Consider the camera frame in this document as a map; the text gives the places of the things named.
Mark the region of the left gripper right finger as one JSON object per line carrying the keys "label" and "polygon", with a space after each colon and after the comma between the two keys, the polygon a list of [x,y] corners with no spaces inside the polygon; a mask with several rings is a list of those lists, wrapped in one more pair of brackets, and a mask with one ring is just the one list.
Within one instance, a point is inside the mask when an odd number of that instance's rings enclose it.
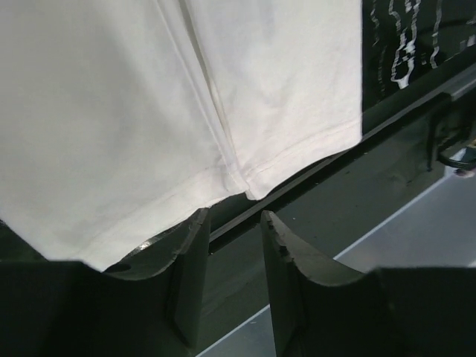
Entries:
{"label": "left gripper right finger", "polygon": [[473,268],[362,273],[321,253],[275,213],[260,227],[278,356],[473,356]]}

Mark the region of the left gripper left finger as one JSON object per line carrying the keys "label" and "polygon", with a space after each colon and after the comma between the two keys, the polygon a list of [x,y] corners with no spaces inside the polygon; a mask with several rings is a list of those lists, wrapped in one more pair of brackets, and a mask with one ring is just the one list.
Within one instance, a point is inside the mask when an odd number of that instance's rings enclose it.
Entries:
{"label": "left gripper left finger", "polygon": [[105,271],[81,262],[1,264],[3,356],[194,356],[209,212]]}

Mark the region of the white printed t-shirt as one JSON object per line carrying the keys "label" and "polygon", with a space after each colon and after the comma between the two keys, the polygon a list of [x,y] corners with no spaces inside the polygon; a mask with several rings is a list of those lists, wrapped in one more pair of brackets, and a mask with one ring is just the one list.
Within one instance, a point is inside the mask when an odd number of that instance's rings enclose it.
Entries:
{"label": "white printed t-shirt", "polygon": [[3,1],[1,219],[105,270],[361,140],[360,1]]}

